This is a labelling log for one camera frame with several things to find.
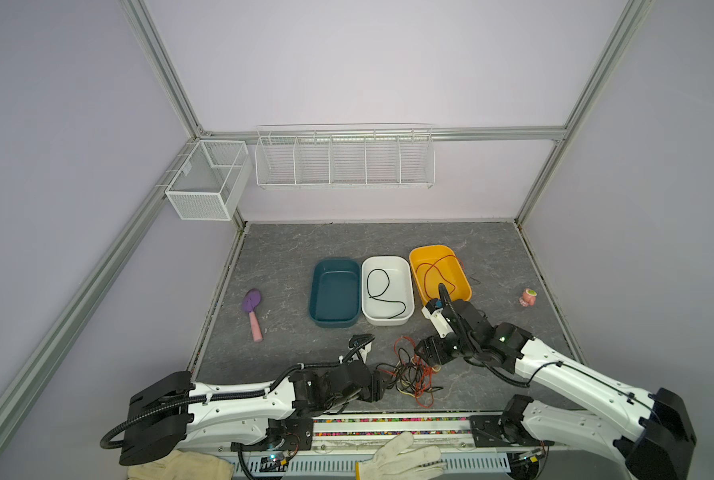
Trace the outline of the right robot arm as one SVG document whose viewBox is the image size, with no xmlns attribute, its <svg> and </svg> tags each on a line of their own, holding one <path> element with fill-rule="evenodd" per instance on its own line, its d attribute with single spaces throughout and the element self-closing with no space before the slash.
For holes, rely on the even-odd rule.
<svg viewBox="0 0 714 480">
<path fill-rule="evenodd" d="M 578 405 L 572 411 L 529 395 L 513 396 L 499 419 L 507 442 L 579 448 L 625 466 L 636 479 L 688 477 L 697 436 L 677 393 L 650 392 L 605 376 L 521 327 L 491 325 L 465 300 L 435 298 L 422 313 L 436 330 L 415 348 L 427 364 L 461 358 L 512 386 L 539 384 Z"/>
</svg>

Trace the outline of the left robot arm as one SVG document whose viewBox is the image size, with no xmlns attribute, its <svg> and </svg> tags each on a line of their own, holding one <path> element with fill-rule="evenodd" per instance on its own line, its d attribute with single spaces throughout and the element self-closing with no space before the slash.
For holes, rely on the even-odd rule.
<svg viewBox="0 0 714 480">
<path fill-rule="evenodd" d="M 351 403 L 375 403 L 385 376 L 361 359 L 298 364 L 273 381 L 213 385 L 172 373 L 134 394 L 127 418 L 105 433 L 100 446 L 119 450 L 122 466 L 159 460 L 177 449 L 308 450 L 314 421 Z"/>
</svg>

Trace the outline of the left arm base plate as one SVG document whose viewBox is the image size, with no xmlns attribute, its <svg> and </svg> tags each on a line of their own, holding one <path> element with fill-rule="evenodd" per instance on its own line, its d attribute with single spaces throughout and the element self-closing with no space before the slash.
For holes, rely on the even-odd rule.
<svg viewBox="0 0 714 480">
<path fill-rule="evenodd" d="M 270 420 L 266 437 L 261 442 L 263 451 L 311 449 L 314 437 L 314 421 L 311 418 L 289 418 Z"/>
</svg>

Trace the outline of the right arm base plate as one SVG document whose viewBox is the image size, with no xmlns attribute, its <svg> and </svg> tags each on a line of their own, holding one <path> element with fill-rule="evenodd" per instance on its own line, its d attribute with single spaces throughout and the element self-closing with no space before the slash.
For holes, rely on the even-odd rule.
<svg viewBox="0 0 714 480">
<path fill-rule="evenodd" d="M 469 417 L 469 426 L 474 445 L 484 447 L 551 447 L 553 441 L 540 441 L 523 427 L 507 422 L 500 414 L 476 414 Z"/>
</svg>

